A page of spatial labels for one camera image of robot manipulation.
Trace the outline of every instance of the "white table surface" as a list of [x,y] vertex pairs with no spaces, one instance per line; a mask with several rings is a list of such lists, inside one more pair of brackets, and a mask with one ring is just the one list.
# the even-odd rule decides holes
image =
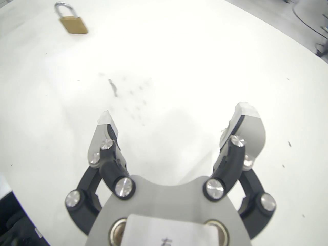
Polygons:
[[[68,34],[56,1],[89,34]],[[223,0],[14,0],[0,29],[0,172],[52,246],[86,241],[64,199],[104,110],[129,172],[173,185],[210,174],[194,167],[240,101],[263,119],[254,170],[278,203],[253,245],[326,243],[328,66],[288,36]]]

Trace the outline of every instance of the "cable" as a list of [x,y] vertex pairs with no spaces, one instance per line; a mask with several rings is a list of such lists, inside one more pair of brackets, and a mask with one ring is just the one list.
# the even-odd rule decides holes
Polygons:
[[308,28],[310,28],[311,30],[313,30],[314,32],[316,32],[317,34],[321,35],[322,37],[324,37],[326,40],[328,40],[328,37],[325,37],[323,34],[319,33],[317,30],[313,29],[311,26],[309,26],[308,24],[306,24],[295,12],[295,6],[297,5],[297,3],[294,3],[294,5],[292,6],[292,11],[294,13],[294,15],[303,23],[305,24]]
[[326,40],[328,40],[328,37],[325,37],[323,34],[319,33],[317,30],[313,29],[311,26],[309,26],[308,24],[306,24],[295,12],[295,7],[296,5],[299,3],[300,0],[296,0],[292,6],[292,11],[294,13],[294,15],[303,23],[305,24],[308,28],[310,28],[312,31],[316,32],[317,34],[321,35],[322,37],[324,37]]

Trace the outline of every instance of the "black linkage arm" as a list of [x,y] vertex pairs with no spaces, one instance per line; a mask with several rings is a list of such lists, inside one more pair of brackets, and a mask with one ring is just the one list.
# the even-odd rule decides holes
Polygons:
[[102,209],[96,190],[101,181],[99,169],[89,167],[84,173],[77,191],[80,193],[80,200],[74,207],[66,204],[68,213],[78,228],[89,234],[100,210]]
[[238,213],[243,220],[250,239],[253,239],[269,223],[275,211],[275,206],[272,211],[269,211],[261,204],[261,197],[266,193],[253,169],[243,171],[239,181],[246,197],[243,199]]

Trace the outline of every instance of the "padlock shackle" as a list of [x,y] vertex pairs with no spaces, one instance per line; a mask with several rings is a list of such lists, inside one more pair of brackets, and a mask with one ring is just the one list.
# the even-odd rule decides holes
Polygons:
[[62,13],[59,11],[59,9],[58,9],[60,6],[63,6],[63,7],[68,8],[68,9],[72,12],[73,17],[74,17],[75,19],[78,18],[77,14],[76,14],[76,12],[75,12],[75,10],[74,10],[74,8],[73,8],[71,5],[69,5],[69,4],[66,3],[66,2],[57,2],[57,3],[55,3],[55,10],[56,10],[57,14],[59,15],[59,17],[60,17],[61,19],[63,18],[63,15],[62,15]]

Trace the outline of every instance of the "floor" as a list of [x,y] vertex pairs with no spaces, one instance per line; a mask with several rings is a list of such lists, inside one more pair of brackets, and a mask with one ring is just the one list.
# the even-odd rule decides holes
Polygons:
[[[287,4],[283,0],[226,1],[272,25],[314,53],[316,52],[315,43],[323,43],[325,41],[323,37],[310,30],[296,18],[292,12],[293,3]],[[300,0],[295,8],[303,21],[326,37],[328,37],[328,34],[320,26],[328,25],[328,20],[322,16],[323,13],[328,12],[327,4],[327,0]],[[240,42],[247,44],[247,38],[236,39],[236,46],[237,44],[240,45]]]

